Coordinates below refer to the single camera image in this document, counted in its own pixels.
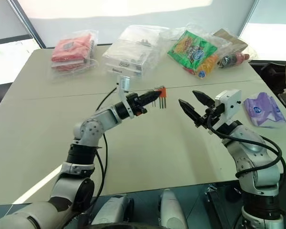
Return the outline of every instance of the table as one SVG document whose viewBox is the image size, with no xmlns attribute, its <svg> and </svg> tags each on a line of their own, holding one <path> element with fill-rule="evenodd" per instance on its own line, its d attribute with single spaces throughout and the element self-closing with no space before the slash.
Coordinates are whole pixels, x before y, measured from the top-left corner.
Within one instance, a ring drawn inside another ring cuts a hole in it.
<svg viewBox="0 0 286 229">
<path fill-rule="evenodd" d="M 50 54 L 49 50 L 35 51 L 0 104 L 0 204 L 13 203 L 66 159 L 74 124 L 93 114 L 115 83 L 101 68 L 53 83 L 49 69 L 44 69 Z M 38 60 L 43 67 L 34 71 Z M 236 88 L 243 91 L 243 100 L 257 92 L 273 93 L 248 64 L 223 72 L 215 70 L 205 80 L 196 79 L 179 66 L 171 68 L 173 64 L 164 58 L 152 80 L 135 84 L 138 93 L 164 84 L 167 109 L 148 105 L 147 114 L 126 119 L 106 132 L 109 161 L 102 195 L 235 179 L 234 161 L 220 139 L 202 127 L 196 128 L 183 113 L 178 98 L 202 114 L 205 107 L 192 90 L 215 97 L 225 89 Z M 118 101 L 113 94 L 104 106 Z M 286 109 L 279 107 L 286 118 Z M 275 131 L 254 127 L 244 110 L 235 119 L 278 143 L 286 161 L 286 125 Z M 104 149 L 99 152 L 104 160 Z M 95 166 L 92 178 L 96 194 L 101 182 L 97 160 Z M 55 177 L 25 202 L 48 200 L 54 182 Z"/>
</svg>

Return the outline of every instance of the clear plastic bag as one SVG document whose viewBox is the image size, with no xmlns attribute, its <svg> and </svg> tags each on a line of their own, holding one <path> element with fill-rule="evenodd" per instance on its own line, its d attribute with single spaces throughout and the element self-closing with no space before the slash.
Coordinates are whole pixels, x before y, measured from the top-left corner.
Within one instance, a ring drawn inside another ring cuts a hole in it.
<svg viewBox="0 0 286 229">
<path fill-rule="evenodd" d="M 159 34 L 168 28 L 131 25 L 103 54 L 105 69 L 131 78 L 143 78 L 160 60 Z"/>
<path fill-rule="evenodd" d="M 163 49 L 173 42 L 168 54 L 186 71 L 200 79 L 205 78 L 216 67 L 218 59 L 224 54 L 224 48 L 231 44 L 192 23 L 184 28 L 162 32 L 160 36 Z"/>
<path fill-rule="evenodd" d="M 230 68 L 238 66 L 243 62 L 248 62 L 257 58 L 257 53 L 246 42 L 239 37 L 232 35 L 224 29 L 220 29 L 214 36 L 230 41 L 231 44 L 223 49 L 224 56 L 219 58 L 219 68 Z"/>
<path fill-rule="evenodd" d="M 98 31 L 84 30 L 64 36 L 51 56 L 51 67 L 57 74 L 75 74 L 98 66 L 93 59 Z"/>
</svg>

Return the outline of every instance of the purple package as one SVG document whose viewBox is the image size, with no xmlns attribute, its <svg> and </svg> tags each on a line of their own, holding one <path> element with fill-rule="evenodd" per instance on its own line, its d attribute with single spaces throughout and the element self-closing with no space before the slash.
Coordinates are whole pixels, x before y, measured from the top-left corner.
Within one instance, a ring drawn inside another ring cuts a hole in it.
<svg viewBox="0 0 286 229">
<path fill-rule="evenodd" d="M 278 108 L 276 101 L 266 92 L 259 93 L 256 99 L 246 99 L 244 106 L 253 125 L 278 128 L 286 124 L 286 119 Z"/>
</svg>

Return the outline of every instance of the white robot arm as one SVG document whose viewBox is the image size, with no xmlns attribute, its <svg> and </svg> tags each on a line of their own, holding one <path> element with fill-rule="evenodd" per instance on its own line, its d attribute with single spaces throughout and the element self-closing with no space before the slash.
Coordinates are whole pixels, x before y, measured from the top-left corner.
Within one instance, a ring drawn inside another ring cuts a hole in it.
<svg viewBox="0 0 286 229">
<path fill-rule="evenodd" d="M 237 170 L 235 176 L 243 191 L 242 228 L 283 229 L 283 216 L 278 200 L 280 172 L 276 163 L 282 162 L 283 176 L 286 174 L 286 164 L 280 148 L 239 121 L 230 121 L 240 108 L 239 90 L 224 91 L 215 101 L 202 92 L 193 93 L 203 105 L 208 106 L 205 115 L 200 116 L 186 101 L 179 99 L 179 104 L 196 127 L 202 125 L 218 135 L 233 157 Z M 276 150 L 267 146 L 264 140 L 271 143 Z M 267 149 L 277 155 L 275 160 L 269 157 Z"/>
<path fill-rule="evenodd" d="M 62 164 L 50 200 L 32 203 L 1 218 L 0 229 L 59 229 L 86 211 L 92 203 L 94 182 L 90 176 L 94 172 L 93 161 L 101 136 L 131 114 L 146 113 L 143 106 L 160 94 L 159 91 L 149 91 L 141 96 L 129 94 L 125 101 L 98 110 L 76 125 L 67 160 Z"/>
</svg>

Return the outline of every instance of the green package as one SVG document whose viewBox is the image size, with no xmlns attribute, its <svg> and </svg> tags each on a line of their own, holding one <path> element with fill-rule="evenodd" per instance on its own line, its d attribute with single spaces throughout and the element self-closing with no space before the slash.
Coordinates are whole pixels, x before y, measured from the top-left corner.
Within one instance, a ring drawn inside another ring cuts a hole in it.
<svg viewBox="0 0 286 229">
<path fill-rule="evenodd" d="M 167 54 L 183 67 L 197 70 L 199 65 L 216 50 L 216 46 L 186 30 Z"/>
</svg>

